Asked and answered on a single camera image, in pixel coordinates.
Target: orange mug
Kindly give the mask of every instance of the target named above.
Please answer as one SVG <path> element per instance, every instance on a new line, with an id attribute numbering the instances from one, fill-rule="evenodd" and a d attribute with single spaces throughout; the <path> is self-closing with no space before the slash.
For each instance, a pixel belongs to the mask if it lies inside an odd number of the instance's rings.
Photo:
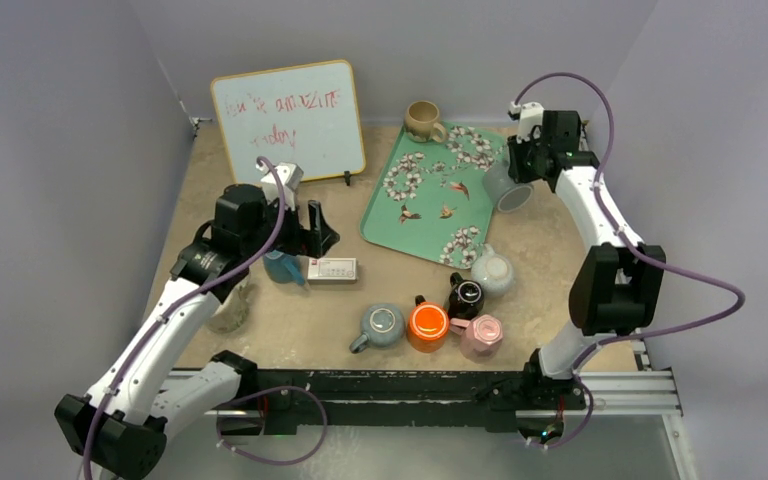
<path id="1" fill-rule="evenodd" d="M 431 353 L 446 343 L 449 315 L 442 305 L 426 302 L 422 295 L 415 300 L 416 307 L 408 322 L 408 342 L 420 352 Z"/>

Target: beige table surface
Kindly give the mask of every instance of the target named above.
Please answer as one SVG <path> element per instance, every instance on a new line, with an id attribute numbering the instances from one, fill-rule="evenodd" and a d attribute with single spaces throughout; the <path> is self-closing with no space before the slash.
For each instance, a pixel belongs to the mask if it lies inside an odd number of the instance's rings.
<path id="1" fill-rule="evenodd" d="M 567 294 L 584 258 L 584 247 L 566 208 L 540 183 L 525 207 L 508 215 L 494 214 L 488 231 L 487 242 L 511 259 L 517 276 L 509 293 L 488 300 L 484 308 L 484 313 L 496 316 L 504 325 L 504 343 L 496 357 L 480 365 L 468 361 L 460 354 L 454 334 L 449 334 L 446 346 L 431 354 L 417 352 L 407 341 L 387 350 L 349 353 L 348 346 L 359 333 L 360 317 L 371 304 L 395 303 L 408 315 L 417 294 L 443 303 L 449 274 L 454 271 L 370 244 L 360 236 L 361 216 L 398 132 L 397 127 L 363 129 L 367 166 L 352 179 L 351 187 L 342 179 L 333 179 L 299 188 L 301 202 L 322 202 L 326 220 L 341 235 L 329 256 L 358 259 L 358 283 L 305 288 L 276 285 L 266 276 L 262 262 L 257 262 L 247 289 L 249 314 L 240 328 L 221 335 L 201 328 L 178 367 L 200 368 L 213 354 L 227 349 L 264 368 L 518 370 L 536 347 L 552 339 L 568 321 Z M 272 160 L 281 161 L 277 156 Z M 178 252 L 192 241 L 198 226 L 212 218 L 216 198 L 231 183 L 219 128 L 202 124 L 150 306 L 157 302 Z M 606 347 L 585 370 L 634 371 L 631 347 L 627 343 Z"/>

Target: red handwriting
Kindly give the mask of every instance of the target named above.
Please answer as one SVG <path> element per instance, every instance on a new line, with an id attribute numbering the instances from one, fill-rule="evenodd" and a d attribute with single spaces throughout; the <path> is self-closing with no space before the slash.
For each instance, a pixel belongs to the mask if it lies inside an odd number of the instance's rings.
<path id="1" fill-rule="evenodd" d="M 257 147 L 261 145 L 289 145 L 293 150 L 296 149 L 296 131 L 278 130 L 278 125 L 272 124 L 272 132 L 266 135 L 254 137 L 252 145 Z"/>
<path id="2" fill-rule="evenodd" d="M 246 104 L 243 100 L 230 100 L 225 97 L 225 113 L 231 117 L 236 117 L 247 112 L 249 108 L 260 113 L 267 113 L 267 103 L 264 99 L 252 94 L 247 94 L 249 102 Z M 340 103 L 340 89 L 331 90 L 326 93 L 319 93 L 318 90 L 300 93 L 296 95 L 287 95 L 276 98 L 274 101 L 275 111 L 294 112 L 296 110 L 315 110 L 326 108 L 337 108 Z"/>
<path id="3" fill-rule="evenodd" d="M 279 112 L 292 112 L 297 109 L 313 110 L 315 108 L 336 108 L 340 98 L 340 90 L 320 94 L 319 91 L 288 95 L 275 99 L 275 108 Z"/>
<path id="4" fill-rule="evenodd" d="M 246 104 L 242 101 L 229 102 L 228 97 L 225 97 L 225 112 L 232 117 L 242 114 L 246 111 Z"/>
<path id="5" fill-rule="evenodd" d="M 252 103 L 254 103 L 254 106 L 258 112 L 266 113 L 266 102 L 264 102 L 262 98 L 249 94 L 249 99 L 252 101 Z"/>

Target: pink mug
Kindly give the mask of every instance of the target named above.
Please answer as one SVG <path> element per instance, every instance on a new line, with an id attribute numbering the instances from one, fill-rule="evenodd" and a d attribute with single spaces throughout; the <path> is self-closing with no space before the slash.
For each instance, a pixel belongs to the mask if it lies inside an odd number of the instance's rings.
<path id="1" fill-rule="evenodd" d="M 502 345 L 502 322 L 490 315 L 474 320 L 449 319 L 449 330 L 461 336 L 461 353 L 474 362 L 489 360 Z"/>

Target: white wall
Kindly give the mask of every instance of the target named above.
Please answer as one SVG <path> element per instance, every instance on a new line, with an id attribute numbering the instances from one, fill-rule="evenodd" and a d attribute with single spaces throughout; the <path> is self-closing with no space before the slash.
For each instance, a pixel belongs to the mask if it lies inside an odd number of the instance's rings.
<path id="1" fill-rule="evenodd" d="M 125 0 L 0 0 L 0 478 L 74 478 L 54 407 L 138 325 L 191 137 Z"/>
<path id="2" fill-rule="evenodd" d="M 346 58 L 361 116 L 399 122 L 416 99 L 444 117 L 507 122 L 531 79 L 573 70 L 610 84 L 656 0 L 134 0 L 192 115 L 214 117 L 213 78 Z M 571 80 L 534 91 L 587 114 Z"/>
<path id="3" fill-rule="evenodd" d="M 608 96 L 617 117 L 607 180 L 669 262 L 743 287 L 719 324 L 649 342 L 672 366 L 703 478 L 768 479 L 768 2 L 661 1 Z M 591 129 L 604 146 L 606 124 Z M 729 304 L 665 277 L 654 326 Z"/>

